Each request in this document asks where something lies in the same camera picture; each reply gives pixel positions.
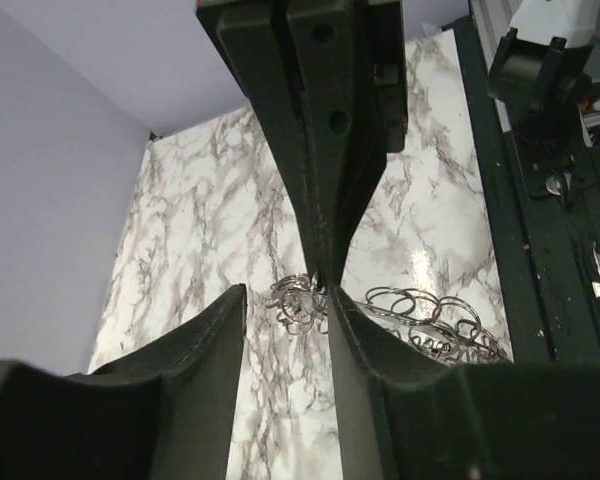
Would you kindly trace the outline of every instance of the marble tabletop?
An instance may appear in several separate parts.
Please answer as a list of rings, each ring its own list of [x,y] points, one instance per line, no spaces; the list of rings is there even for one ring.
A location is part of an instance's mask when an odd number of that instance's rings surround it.
[[[406,48],[409,133],[353,239],[343,287],[457,295],[510,348],[452,31]],[[257,119],[230,113],[148,146],[91,369],[248,288],[228,479],[342,478],[328,339],[289,336],[270,285],[304,271],[295,216]]]

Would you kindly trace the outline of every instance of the metal chain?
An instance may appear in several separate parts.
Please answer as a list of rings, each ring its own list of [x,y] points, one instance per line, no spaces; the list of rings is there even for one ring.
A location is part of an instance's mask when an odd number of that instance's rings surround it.
[[[318,289],[315,276],[290,275],[274,283],[271,291],[267,308],[277,309],[276,320],[289,334],[304,335],[314,325],[327,333],[327,295]],[[438,298],[418,288],[375,287],[364,302],[354,303],[387,331],[445,365],[511,361],[482,326],[478,312],[458,297]]]

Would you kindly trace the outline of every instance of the marble countertop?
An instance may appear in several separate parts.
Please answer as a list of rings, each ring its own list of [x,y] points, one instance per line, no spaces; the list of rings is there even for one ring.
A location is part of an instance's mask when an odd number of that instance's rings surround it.
[[[457,295],[510,348],[452,31],[409,43],[409,133],[353,239],[343,287]],[[242,109],[150,144],[91,369],[245,283],[247,338],[228,479],[342,478],[328,339],[290,336],[270,285],[304,271],[295,216],[257,119]]]

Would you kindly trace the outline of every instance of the white robot part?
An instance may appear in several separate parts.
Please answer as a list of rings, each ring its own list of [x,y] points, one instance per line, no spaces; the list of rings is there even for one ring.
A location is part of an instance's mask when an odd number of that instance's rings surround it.
[[[518,39],[550,45],[564,38],[566,48],[588,45],[596,29],[600,0],[524,0],[511,19]]]

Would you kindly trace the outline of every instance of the gray wall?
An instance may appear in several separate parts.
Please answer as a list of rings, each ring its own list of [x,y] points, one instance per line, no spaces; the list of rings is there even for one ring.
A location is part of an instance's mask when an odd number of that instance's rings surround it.
[[[147,137],[0,10],[0,358],[86,369]]]
[[[468,14],[468,0],[403,0],[405,35]],[[0,0],[116,104],[158,134],[246,103],[195,18],[196,0]]]

